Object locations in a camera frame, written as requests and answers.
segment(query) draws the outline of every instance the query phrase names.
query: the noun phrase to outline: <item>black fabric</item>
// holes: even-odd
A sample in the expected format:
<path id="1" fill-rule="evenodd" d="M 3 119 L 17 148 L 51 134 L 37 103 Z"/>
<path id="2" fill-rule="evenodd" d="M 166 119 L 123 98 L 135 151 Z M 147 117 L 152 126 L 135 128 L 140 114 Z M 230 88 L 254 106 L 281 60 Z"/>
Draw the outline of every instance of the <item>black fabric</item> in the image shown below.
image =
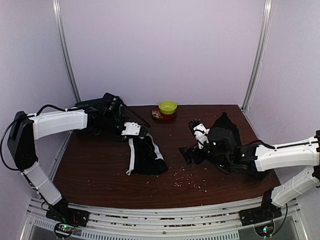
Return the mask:
<path id="1" fill-rule="evenodd" d="M 238 147 L 242 146 L 241 139 L 240 139 L 240 133 L 239 129 L 237 128 L 237 125 L 235 125 L 231 119 L 228 117 L 227 113 L 224 111 L 222 115 L 214 122 L 212 127 L 213 128 L 223 128 L 223 129 L 228 129 L 231 130 L 233 133 L 234 140 L 236 142 L 236 145 Z"/>
<path id="2" fill-rule="evenodd" d="M 157 159 L 155 147 L 149 136 L 133 138 L 134 169 L 132 173 L 143 175 L 160 175 L 168 170 L 163 159 Z"/>

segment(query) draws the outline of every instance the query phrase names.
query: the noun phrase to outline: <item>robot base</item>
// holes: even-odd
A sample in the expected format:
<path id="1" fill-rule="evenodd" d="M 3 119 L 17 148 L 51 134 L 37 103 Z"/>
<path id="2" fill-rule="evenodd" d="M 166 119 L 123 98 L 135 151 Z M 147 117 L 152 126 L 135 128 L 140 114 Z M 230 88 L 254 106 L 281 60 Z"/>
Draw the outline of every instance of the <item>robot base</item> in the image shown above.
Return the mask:
<path id="1" fill-rule="evenodd" d="M 239 211 L 242 226 L 270 221 L 282 216 L 281 208 L 272 204 Z"/>
<path id="2" fill-rule="evenodd" d="M 75 226 L 86 227 L 89 219 L 89 212 L 84 210 L 78 210 L 74 208 L 67 208 L 68 212 L 70 212 L 71 216 L 74 216 L 74 222 L 66 222 L 66 224 L 72 224 Z M 55 211 L 49 208 L 45 215 L 48 219 L 52 219 L 58 222 L 65 222 L 61 215 L 57 214 Z"/>

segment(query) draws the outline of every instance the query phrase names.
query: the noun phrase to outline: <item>white enclosure wall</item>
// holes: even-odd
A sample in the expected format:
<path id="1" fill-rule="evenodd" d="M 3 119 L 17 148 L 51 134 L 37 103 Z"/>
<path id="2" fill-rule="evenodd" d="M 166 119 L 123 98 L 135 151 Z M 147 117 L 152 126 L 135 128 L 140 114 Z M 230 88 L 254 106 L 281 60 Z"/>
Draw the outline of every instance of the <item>white enclosure wall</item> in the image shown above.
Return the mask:
<path id="1" fill-rule="evenodd" d="M 249 108 L 259 137 L 271 144 L 314 136 L 320 130 L 320 1 L 276 0 L 261 74 Z M 301 167 L 277 171 L 282 183 Z M 301 196 L 299 205 L 319 239 L 320 190 Z"/>
<path id="2" fill-rule="evenodd" d="M 48 103 L 74 104 L 59 41 L 51 0 L 0 0 L 1 134 L 17 111 L 34 113 Z M 47 173 L 65 137 L 37 141 L 39 162 Z M 6 141 L 3 153 L 14 167 Z M 24 177 L 0 163 L 0 239 L 18 239 L 32 194 Z"/>
<path id="3" fill-rule="evenodd" d="M 243 103 L 264 0 L 62 0 L 82 100 Z"/>

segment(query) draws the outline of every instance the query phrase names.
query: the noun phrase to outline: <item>black garment with white trim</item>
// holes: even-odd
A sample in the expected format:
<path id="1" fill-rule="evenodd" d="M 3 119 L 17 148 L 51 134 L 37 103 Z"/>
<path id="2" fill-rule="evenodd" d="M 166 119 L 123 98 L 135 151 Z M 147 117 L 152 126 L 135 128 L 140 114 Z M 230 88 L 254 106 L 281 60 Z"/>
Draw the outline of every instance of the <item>black garment with white trim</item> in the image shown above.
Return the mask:
<path id="1" fill-rule="evenodd" d="M 168 170 L 159 147 L 149 133 L 143 138 L 130 138 L 129 146 L 130 166 L 126 174 L 160 175 Z"/>

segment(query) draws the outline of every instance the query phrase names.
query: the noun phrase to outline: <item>white arm segment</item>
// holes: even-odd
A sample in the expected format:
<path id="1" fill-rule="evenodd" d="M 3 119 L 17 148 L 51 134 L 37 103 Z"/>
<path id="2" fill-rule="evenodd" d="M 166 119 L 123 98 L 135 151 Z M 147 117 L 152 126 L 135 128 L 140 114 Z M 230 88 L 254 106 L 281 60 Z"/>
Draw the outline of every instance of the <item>white arm segment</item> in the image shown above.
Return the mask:
<path id="1" fill-rule="evenodd" d="M 84 110 L 52 111 L 29 118 L 33 123 L 34 140 L 42 137 L 87 127 L 88 115 Z"/>
<path id="2" fill-rule="evenodd" d="M 320 186 L 319 179 L 312 176 L 313 173 L 314 167 L 308 166 L 285 184 L 275 187 L 271 193 L 271 203 L 276 207 L 283 207 L 309 189 Z"/>
<path id="3" fill-rule="evenodd" d="M 23 170 L 23 174 L 34 185 L 35 189 L 51 205 L 55 205 L 61 199 L 61 193 L 56 186 L 50 181 L 40 164 L 36 161 L 31 167 Z"/>
<path id="4" fill-rule="evenodd" d="M 258 172 L 263 172 L 269 169 L 277 169 L 290 166 L 318 166 L 319 165 L 319 147 L 318 140 L 310 137 L 306 140 L 273 145 L 275 149 L 267 148 L 259 145 L 256 148 L 255 166 Z M 290 146 L 280 148 L 281 146 L 288 146 L 300 143 L 308 143 L 306 145 Z"/>

